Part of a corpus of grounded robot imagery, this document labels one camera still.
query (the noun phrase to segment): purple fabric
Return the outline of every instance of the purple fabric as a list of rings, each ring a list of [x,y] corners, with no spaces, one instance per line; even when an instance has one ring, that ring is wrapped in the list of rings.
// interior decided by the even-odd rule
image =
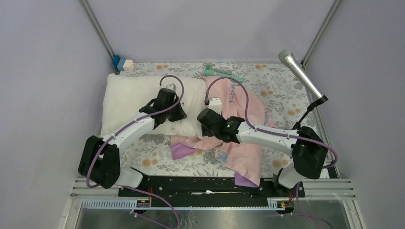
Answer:
[[[235,172],[235,185],[239,186],[246,186],[246,187],[259,187],[252,181],[246,179],[242,175],[240,175],[238,172]]]
[[[173,160],[182,159],[183,157],[188,156],[197,151],[196,148],[191,148],[181,143],[177,143],[173,146],[170,146],[170,149]]]

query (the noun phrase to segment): pillow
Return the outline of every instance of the pillow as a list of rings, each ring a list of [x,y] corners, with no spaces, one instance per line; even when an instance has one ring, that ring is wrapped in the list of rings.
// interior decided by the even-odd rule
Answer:
[[[110,74],[107,78],[106,95],[103,103],[103,125],[101,135],[107,135],[133,120],[139,109],[151,99],[156,98],[160,90],[162,76],[126,77]],[[198,114],[205,108],[204,97],[207,85],[202,79],[179,77],[184,85],[181,107],[187,118],[165,123],[148,134],[181,135],[202,137]],[[176,94],[180,97],[181,85],[171,77],[162,81],[162,87],[176,85]]]

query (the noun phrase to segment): teal object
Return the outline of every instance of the teal object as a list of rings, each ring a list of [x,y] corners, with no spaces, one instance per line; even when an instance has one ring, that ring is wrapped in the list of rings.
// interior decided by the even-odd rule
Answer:
[[[224,76],[232,77],[232,78],[236,79],[237,81],[239,81],[241,83],[243,83],[245,81],[244,79],[242,79],[240,77],[237,77],[237,76],[234,76],[234,75],[228,75],[226,73],[219,73],[219,72],[216,72],[216,71],[211,70],[211,69],[205,69],[204,70],[204,76],[213,76],[213,75],[220,76],[220,77],[224,77]]]

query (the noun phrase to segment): floral pattern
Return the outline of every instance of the floral pattern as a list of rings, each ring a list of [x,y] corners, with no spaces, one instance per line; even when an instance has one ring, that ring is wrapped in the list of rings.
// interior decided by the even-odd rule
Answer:
[[[251,63],[136,63],[131,71],[120,75],[137,77],[145,75],[176,75],[180,77],[202,78],[205,67],[231,70],[233,75],[245,80],[244,86],[255,94],[271,114],[277,128],[291,129],[309,105],[303,85],[291,71],[282,64]],[[315,117],[309,114],[303,125],[315,131]],[[292,160],[284,153],[262,149],[262,177],[272,177]],[[150,175],[161,176],[208,176],[233,177],[234,171],[220,164],[213,150],[197,150],[179,160],[173,160],[170,150],[170,137],[165,135],[145,135],[134,142],[121,157],[123,167],[133,167]],[[328,178],[326,169],[321,178]]]

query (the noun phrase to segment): microphone head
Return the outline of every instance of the microphone head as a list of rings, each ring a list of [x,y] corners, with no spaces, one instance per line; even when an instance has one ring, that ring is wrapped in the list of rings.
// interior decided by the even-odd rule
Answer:
[[[278,58],[283,62],[290,55],[293,55],[292,52],[288,49],[284,49],[278,54]]]

